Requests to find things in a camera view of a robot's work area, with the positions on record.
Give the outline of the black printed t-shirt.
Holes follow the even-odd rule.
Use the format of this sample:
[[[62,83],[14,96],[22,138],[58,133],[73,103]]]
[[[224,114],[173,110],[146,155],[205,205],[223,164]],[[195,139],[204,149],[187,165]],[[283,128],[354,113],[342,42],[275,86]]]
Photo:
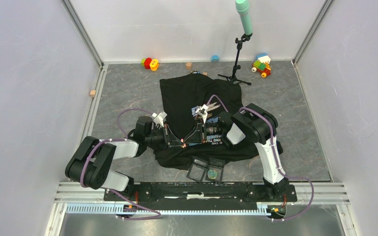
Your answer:
[[[161,79],[159,86],[163,110],[167,113],[166,120],[172,133],[178,139],[184,139],[194,128],[192,109],[196,106],[202,106],[208,100],[216,103],[223,102],[209,113],[207,121],[210,123],[217,122],[219,113],[229,111],[234,114],[243,106],[240,85],[224,80],[213,80],[202,74]],[[234,148],[227,148],[223,143],[204,143],[186,148],[153,148],[153,151],[156,161],[162,167],[180,170],[187,170],[191,166],[193,156],[204,160],[221,159],[227,163],[258,156],[254,144],[246,141]]]

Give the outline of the round green brooch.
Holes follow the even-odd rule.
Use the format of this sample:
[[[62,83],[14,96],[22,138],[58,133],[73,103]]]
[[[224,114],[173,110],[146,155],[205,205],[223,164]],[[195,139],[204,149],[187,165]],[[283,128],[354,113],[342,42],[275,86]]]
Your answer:
[[[215,169],[209,169],[207,172],[207,178],[208,179],[217,179],[218,172]]]

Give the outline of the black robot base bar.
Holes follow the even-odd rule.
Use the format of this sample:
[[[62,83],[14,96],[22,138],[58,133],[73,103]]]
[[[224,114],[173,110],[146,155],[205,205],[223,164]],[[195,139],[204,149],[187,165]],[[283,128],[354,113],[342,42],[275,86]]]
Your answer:
[[[257,203],[294,203],[294,185],[254,182],[137,182],[122,195],[155,210],[253,210]]]

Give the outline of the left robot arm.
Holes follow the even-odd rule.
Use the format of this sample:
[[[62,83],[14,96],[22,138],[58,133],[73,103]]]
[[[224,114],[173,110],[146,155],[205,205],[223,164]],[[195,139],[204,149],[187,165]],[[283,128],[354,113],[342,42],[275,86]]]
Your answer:
[[[65,176],[85,188],[114,189],[122,200],[130,200],[135,194],[135,187],[130,184],[131,177],[113,171],[112,162],[138,157],[147,148],[185,148],[184,140],[172,134],[165,117],[166,113],[141,116],[135,128],[121,139],[101,140],[86,136],[69,160]]]

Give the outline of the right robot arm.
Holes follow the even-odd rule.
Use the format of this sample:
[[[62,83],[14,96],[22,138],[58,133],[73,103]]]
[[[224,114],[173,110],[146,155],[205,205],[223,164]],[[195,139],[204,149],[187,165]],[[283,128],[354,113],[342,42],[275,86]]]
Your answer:
[[[289,180],[280,163],[280,143],[277,141],[277,119],[263,108],[251,103],[234,114],[219,113],[215,123],[206,125],[207,136],[219,135],[227,148],[234,148],[241,142],[253,143],[263,166],[265,196],[276,201],[284,195]]]

